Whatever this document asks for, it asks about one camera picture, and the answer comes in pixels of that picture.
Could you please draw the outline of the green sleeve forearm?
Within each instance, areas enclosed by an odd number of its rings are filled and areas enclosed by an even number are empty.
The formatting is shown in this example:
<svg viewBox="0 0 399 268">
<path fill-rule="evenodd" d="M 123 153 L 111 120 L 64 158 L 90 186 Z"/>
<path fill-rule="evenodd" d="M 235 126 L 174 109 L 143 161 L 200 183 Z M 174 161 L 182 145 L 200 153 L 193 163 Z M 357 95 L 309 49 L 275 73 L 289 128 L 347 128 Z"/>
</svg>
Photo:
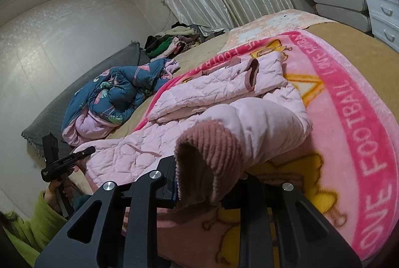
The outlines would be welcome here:
<svg viewBox="0 0 399 268">
<path fill-rule="evenodd" d="M 66 222 L 59 214 L 55 191 L 50 191 L 50 188 L 39 193 L 32 217 L 28 220 L 22 219 L 16 212 L 1 212 L 1 227 L 31 267 Z"/>
</svg>

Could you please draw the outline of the person's left hand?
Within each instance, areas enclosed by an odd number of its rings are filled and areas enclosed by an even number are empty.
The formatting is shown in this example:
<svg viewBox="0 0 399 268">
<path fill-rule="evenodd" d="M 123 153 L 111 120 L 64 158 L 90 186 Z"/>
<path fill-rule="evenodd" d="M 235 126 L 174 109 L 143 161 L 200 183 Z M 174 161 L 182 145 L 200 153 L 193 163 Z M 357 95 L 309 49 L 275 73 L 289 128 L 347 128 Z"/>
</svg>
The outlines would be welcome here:
<svg viewBox="0 0 399 268">
<path fill-rule="evenodd" d="M 79 168 L 78 163 L 52 163 L 41 170 L 43 181 L 49 186 L 45 200 L 62 217 L 68 219 L 78 211 L 90 196 L 84 195 L 69 176 Z"/>
</svg>

